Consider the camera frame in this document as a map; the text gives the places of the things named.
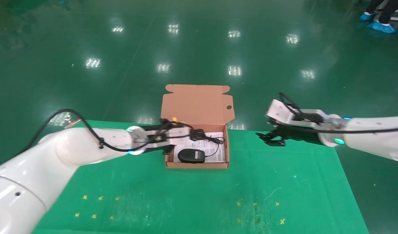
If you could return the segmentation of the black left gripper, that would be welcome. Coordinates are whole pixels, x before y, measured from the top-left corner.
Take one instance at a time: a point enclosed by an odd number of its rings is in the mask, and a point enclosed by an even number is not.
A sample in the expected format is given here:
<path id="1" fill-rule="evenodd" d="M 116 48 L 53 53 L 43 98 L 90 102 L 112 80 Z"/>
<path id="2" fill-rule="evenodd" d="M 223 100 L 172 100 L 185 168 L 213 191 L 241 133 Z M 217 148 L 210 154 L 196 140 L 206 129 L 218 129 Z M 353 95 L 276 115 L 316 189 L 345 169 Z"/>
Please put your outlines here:
<path id="1" fill-rule="evenodd" d="M 177 121 L 170 121 L 169 124 L 170 124 L 170 126 L 168 127 L 169 129 L 182 128 L 182 127 L 190 128 L 189 124 Z M 174 145 L 161 146 L 160 148 L 157 148 L 157 150 L 161 150 L 163 155 L 172 155 L 174 153 Z"/>

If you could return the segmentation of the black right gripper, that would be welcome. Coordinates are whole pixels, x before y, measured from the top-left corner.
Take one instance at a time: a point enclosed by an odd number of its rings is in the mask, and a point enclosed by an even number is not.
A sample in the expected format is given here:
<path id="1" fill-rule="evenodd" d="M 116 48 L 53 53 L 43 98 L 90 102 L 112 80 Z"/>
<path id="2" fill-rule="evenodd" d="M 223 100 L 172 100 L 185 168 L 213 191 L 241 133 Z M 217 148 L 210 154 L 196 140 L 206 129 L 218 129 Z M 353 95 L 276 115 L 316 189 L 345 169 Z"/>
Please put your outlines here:
<path id="1" fill-rule="evenodd" d="M 285 146 L 286 140 L 295 141 L 319 141 L 319 135 L 315 132 L 309 132 L 302 126 L 288 126 L 280 124 L 277 121 L 268 121 L 274 129 L 266 134 L 257 132 L 256 135 L 260 139 L 267 139 L 266 144 L 269 146 Z"/>

